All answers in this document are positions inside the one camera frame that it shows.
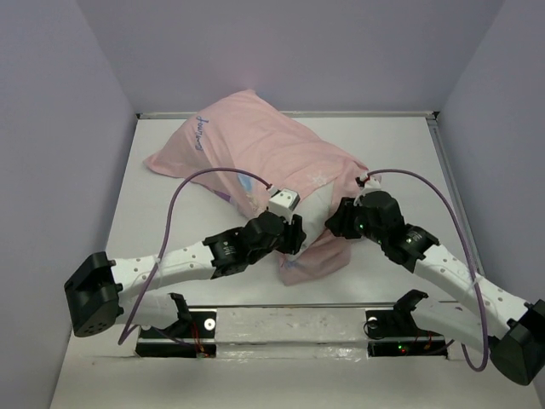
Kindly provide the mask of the white pillow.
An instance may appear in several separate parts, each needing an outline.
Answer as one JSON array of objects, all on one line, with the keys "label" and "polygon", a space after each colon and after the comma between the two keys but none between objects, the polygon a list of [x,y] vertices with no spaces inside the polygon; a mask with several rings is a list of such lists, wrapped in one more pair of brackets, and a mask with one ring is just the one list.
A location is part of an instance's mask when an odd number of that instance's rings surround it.
[{"label": "white pillow", "polygon": [[317,188],[296,207],[295,213],[302,217],[302,229],[306,234],[300,250],[291,257],[295,260],[305,251],[323,250],[335,245],[337,239],[325,229],[325,222],[330,217],[330,207],[334,202],[334,181]]}]

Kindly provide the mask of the pink printed pillowcase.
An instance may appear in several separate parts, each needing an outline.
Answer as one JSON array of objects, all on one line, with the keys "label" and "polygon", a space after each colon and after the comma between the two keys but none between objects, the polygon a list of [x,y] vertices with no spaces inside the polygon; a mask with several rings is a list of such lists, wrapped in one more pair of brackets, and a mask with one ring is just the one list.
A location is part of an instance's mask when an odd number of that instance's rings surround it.
[{"label": "pink printed pillowcase", "polygon": [[[368,170],[358,158],[283,115],[253,90],[229,95],[192,115],[144,164],[159,175],[174,178],[207,170],[208,174],[194,181],[248,218],[258,216],[267,206],[269,196],[260,179],[297,192],[301,201],[334,181],[331,217],[343,197],[359,193],[355,179]],[[305,251],[295,260],[281,255],[278,265],[283,283],[319,279],[348,265],[351,245],[336,239],[335,245]]]}]

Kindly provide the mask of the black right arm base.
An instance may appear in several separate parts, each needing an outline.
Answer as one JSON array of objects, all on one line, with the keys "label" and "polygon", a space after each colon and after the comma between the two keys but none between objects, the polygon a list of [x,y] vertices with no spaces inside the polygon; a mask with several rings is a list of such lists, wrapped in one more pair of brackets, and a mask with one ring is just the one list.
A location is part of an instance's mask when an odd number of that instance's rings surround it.
[{"label": "black right arm base", "polygon": [[416,326],[412,313],[427,293],[411,290],[391,308],[372,309],[365,312],[364,334],[368,338],[367,354],[370,358],[436,356],[448,357],[452,342],[442,335]]}]

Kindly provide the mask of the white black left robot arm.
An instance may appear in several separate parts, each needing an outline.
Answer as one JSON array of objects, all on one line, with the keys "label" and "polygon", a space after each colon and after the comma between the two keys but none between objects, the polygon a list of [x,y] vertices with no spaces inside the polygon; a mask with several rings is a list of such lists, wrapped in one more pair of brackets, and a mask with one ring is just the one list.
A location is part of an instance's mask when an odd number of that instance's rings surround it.
[{"label": "white black left robot arm", "polygon": [[64,284],[73,333],[91,337],[116,324],[136,324],[178,337],[190,322],[186,300],[177,293],[158,295],[158,289],[241,273],[274,251],[296,253],[306,237],[301,216],[286,221],[265,211],[243,227],[163,256],[109,259],[103,251],[93,253]]}]

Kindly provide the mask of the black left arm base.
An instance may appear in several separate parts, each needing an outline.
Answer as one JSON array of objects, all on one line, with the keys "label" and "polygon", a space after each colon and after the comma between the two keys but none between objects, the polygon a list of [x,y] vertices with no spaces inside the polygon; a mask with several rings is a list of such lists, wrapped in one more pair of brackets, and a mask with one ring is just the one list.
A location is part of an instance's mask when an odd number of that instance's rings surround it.
[{"label": "black left arm base", "polygon": [[171,293],[167,300],[175,305],[175,320],[164,328],[141,327],[135,354],[141,358],[215,358],[217,310],[190,308],[180,294]]}]

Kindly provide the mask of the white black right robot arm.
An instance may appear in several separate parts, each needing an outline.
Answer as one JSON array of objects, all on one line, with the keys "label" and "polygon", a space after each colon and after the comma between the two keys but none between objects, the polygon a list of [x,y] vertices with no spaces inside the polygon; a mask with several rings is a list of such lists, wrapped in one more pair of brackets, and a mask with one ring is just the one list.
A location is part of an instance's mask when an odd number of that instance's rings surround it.
[{"label": "white black right robot arm", "polygon": [[336,237],[367,238],[391,262],[455,300],[444,305],[422,295],[392,313],[393,327],[439,333],[479,351],[507,379],[529,385],[544,367],[544,301],[528,302],[493,284],[452,255],[439,240],[404,221],[398,202],[382,191],[345,197],[326,223]]}]

